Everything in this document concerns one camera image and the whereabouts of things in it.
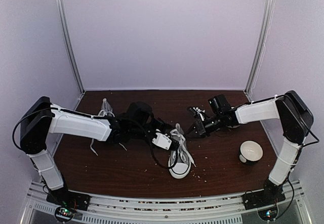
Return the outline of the black and white bowl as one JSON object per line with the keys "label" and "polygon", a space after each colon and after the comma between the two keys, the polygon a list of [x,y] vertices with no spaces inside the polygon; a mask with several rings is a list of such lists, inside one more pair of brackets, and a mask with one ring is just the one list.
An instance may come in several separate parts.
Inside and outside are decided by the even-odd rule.
{"label": "black and white bowl", "polygon": [[238,157],[243,164],[255,165],[263,157],[263,149],[254,141],[245,141],[240,145]]}

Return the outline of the left aluminium frame post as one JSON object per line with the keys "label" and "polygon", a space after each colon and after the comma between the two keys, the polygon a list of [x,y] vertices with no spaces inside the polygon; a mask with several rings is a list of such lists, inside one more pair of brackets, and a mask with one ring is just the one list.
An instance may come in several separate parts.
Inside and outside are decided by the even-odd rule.
{"label": "left aluminium frame post", "polygon": [[74,79],[76,81],[78,90],[80,94],[83,94],[85,92],[80,73],[76,64],[75,60],[75,55],[72,47],[72,42],[68,30],[68,24],[67,24],[67,19],[66,19],[66,14],[65,14],[65,8],[64,8],[64,2],[63,0],[56,0],[57,3],[57,8],[58,8],[58,13],[59,13],[59,18],[60,18],[60,23],[61,23],[61,28],[63,32],[63,37],[64,37],[64,44],[66,47],[68,59],[71,65],[72,73],[74,76]]}

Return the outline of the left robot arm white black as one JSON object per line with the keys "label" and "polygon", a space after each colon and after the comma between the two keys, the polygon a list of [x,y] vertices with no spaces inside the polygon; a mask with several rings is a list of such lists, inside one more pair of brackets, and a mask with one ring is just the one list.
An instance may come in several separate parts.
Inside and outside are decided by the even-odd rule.
{"label": "left robot arm white black", "polygon": [[180,144],[167,133],[172,127],[155,118],[152,108],[144,102],[130,103],[127,111],[114,115],[111,106],[103,101],[98,115],[81,113],[51,103],[50,98],[40,97],[16,123],[20,139],[14,146],[23,151],[35,165],[45,181],[50,195],[62,206],[73,201],[66,181],[53,156],[47,151],[49,133],[59,133],[90,138],[100,142],[124,143],[142,139],[150,148],[158,147],[177,152]]}

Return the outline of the right aluminium frame post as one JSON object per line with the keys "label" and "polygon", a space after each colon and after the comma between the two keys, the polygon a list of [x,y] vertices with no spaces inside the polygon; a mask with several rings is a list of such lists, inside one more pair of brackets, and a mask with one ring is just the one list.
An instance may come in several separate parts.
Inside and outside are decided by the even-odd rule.
{"label": "right aluminium frame post", "polygon": [[257,78],[261,69],[261,64],[265,53],[266,39],[271,26],[274,1],[275,0],[265,0],[264,13],[262,18],[259,38],[257,42],[257,47],[256,47],[252,67],[250,70],[248,82],[245,88],[245,93],[249,99],[252,97],[253,89],[256,85]]}

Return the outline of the aluminium frame post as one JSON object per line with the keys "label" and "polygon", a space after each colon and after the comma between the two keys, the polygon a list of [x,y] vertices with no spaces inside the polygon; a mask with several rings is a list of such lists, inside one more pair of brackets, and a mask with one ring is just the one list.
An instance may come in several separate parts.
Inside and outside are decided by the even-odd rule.
{"label": "aluminium frame post", "polygon": [[252,97],[253,89],[256,85],[257,78],[261,69],[261,64],[265,53],[266,39],[271,26],[274,1],[275,0],[265,0],[264,13],[262,18],[259,38],[257,42],[257,47],[256,47],[252,67],[250,70],[248,82],[245,88],[245,93],[249,99]]}
{"label": "aluminium frame post", "polygon": [[60,18],[60,23],[61,23],[61,28],[63,32],[63,37],[64,37],[64,44],[66,47],[68,59],[71,65],[72,73],[74,76],[74,79],[76,81],[78,90],[80,94],[83,94],[85,92],[80,73],[76,64],[75,60],[75,55],[72,47],[72,42],[68,30],[68,24],[67,24],[67,19],[66,19],[66,14],[65,14],[65,8],[64,8],[64,2],[63,0],[56,0],[57,3],[57,8],[58,8],[58,13],[59,13],[59,18]]}

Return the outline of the grey sneaker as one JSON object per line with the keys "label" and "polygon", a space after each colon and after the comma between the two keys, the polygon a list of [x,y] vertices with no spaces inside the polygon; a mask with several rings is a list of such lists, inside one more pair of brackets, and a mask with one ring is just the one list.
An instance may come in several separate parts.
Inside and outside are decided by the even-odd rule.
{"label": "grey sneaker", "polygon": [[168,167],[171,176],[179,180],[185,178],[191,171],[191,167],[196,167],[196,164],[188,151],[184,131],[179,123],[176,123],[170,134],[172,139],[179,143],[179,147],[171,152]]}
{"label": "grey sneaker", "polygon": [[[104,98],[102,101],[101,110],[99,111],[98,116],[102,116],[102,117],[103,116],[112,116],[112,117],[115,116],[115,114],[113,113],[113,109],[112,109],[111,105],[108,103],[106,98]],[[98,153],[93,148],[94,141],[95,140],[92,139],[91,144],[90,144],[90,149],[96,156],[98,156]]]}

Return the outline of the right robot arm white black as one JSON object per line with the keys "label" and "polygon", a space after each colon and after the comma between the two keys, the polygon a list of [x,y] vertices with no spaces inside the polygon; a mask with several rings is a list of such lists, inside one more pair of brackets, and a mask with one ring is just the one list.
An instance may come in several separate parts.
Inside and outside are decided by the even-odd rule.
{"label": "right robot arm white black", "polygon": [[193,133],[204,138],[222,128],[237,128],[253,122],[265,126],[270,121],[282,133],[282,145],[277,160],[264,182],[264,190],[259,195],[263,204],[271,204],[279,196],[279,190],[297,165],[303,148],[307,146],[306,138],[313,135],[312,112],[294,90],[235,107],[230,105],[223,94],[210,98],[208,103],[214,113],[212,116],[208,116],[200,107],[187,108],[195,119],[187,134]]}

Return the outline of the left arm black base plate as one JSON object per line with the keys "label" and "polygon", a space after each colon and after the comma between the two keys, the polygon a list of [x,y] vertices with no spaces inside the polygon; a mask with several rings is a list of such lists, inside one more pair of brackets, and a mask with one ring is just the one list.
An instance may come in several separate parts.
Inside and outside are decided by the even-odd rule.
{"label": "left arm black base plate", "polygon": [[88,210],[90,199],[90,195],[71,192],[66,189],[50,190],[46,197],[47,202],[83,211]]}

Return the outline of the front aluminium rail frame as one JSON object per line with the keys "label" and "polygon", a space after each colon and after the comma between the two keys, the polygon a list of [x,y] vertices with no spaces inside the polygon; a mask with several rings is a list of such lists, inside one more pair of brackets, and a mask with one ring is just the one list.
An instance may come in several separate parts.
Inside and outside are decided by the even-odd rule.
{"label": "front aluminium rail frame", "polygon": [[77,210],[68,223],[268,223],[265,214],[274,210],[274,223],[313,223],[299,181],[283,187],[285,200],[246,209],[249,192],[192,198],[130,198],[89,194],[87,210]]}

